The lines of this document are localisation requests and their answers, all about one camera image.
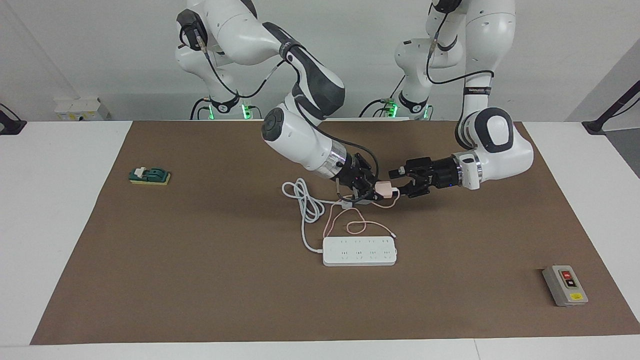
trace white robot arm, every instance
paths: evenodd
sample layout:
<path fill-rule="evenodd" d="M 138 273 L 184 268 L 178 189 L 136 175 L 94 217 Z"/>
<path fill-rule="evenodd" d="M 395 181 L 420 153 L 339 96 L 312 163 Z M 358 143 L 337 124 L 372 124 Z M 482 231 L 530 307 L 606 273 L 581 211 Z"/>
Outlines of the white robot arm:
<path fill-rule="evenodd" d="M 276 55 L 290 64 L 298 80 L 284 102 L 264 117 L 262 138 L 305 169 L 350 187 L 353 202 L 376 199 L 377 174 L 371 172 L 371 166 L 317 128 L 344 104 L 344 85 L 338 76 L 282 28 L 260 23 L 251 0 L 190 1 L 177 21 L 180 38 L 184 35 L 189 43 L 176 52 L 180 66 L 201 77 L 211 99 L 218 103 L 231 104 L 242 97 L 228 88 L 230 76 L 218 66 L 255 65 Z"/>
<path fill-rule="evenodd" d="M 392 179 L 408 176 L 412 181 L 401 193 L 416 197 L 429 193 L 429 186 L 454 185 L 476 190 L 480 183 L 515 176 L 533 163 L 533 149 L 513 125 L 509 114 L 489 108 L 493 71 L 511 48 L 515 32 L 514 0 L 433 0 L 426 30 L 429 38 L 411 39 L 396 49 L 396 63 L 406 75 L 397 96 L 399 115 L 421 118 L 432 84 L 438 82 L 429 69 L 452 67 L 462 59 L 458 42 L 466 19 L 467 75 L 463 112 L 455 137 L 467 151 L 431 161 L 408 160 L 389 172 Z"/>

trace white tabletop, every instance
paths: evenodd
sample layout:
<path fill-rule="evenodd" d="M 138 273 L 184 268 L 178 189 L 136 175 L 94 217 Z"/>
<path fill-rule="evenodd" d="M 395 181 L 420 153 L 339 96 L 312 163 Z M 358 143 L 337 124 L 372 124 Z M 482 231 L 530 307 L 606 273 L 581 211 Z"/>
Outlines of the white tabletop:
<path fill-rule="evenodd" d="M 0 359 L 635 359 L 640 336 L 28 346 L 130 122 L 0 137 Z M 640 179 L 578 123 L 525 124 L 636 318 Z"/>

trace coiled white cable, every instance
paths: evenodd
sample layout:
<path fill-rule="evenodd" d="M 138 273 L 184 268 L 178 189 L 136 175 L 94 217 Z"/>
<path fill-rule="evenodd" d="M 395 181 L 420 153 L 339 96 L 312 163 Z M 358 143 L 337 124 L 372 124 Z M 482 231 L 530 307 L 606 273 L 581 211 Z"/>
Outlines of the coiled white cable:
<path fill-rule="evenodd" d="M 293 194 L 290 194 L 285 189 L 287 186 L 293 187 Z M 302 216 L 302 223 L 300 229 L 302 231 L 302 242 L 305 244 L 309 251 L 322 254 L 322 249 L 314 249 L 307 243 L 307 236 L 305 235 L 305 224 L 313 224 L 318 221 L 325 212 L 324 204 L 339 205 L 341 201 L 327 201 L 318 200 L 309 194 L 307 183 L 304 179 L 299 177 L 295 183 L 290 181 L 282 184 L 282 193 L 292 199 L 298 200 L 300 205 L 300 215 Z"/>

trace white power strip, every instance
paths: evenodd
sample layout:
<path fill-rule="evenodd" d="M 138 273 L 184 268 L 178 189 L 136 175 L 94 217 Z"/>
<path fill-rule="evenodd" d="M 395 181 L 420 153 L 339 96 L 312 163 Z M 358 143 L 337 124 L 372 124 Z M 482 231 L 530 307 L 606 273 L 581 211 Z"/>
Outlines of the white power strip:
<path fill-rule="evenodd" d="M 391 236 L 335 236 L 323 240 L 326 266 L 390 266 L 397 250 Z"/>

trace black pole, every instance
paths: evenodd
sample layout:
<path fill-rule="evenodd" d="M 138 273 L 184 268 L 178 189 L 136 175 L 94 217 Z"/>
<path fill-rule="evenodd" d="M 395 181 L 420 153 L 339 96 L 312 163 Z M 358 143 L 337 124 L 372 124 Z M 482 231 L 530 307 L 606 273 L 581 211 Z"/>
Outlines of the black pole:
<path fill-rule="evenodd" d="M 18 135 L 27 122 L 12 120 L 0 110 L 0 124 L 4 125 L 4 129 L 0 130 L 0 135 Z"/>
<path fill-rule="evenodd" d="M 594 121 L 583 121 L 582 125 L 587 132 L 591 135 L 604 135 L 604 131 L 602 131 L 602 127 L 607 122 L 607 120 L 611 119 L 613 115 L 615 115 L 618 110 L 622 109 L 624 105 L 626 105 L 629 100 L 633 99 L 637 93 L 640 92 L 640 81 L 631 86 L 625 95 L 622 95 L 607 111 L 604 112 L 599 118 Z"/>

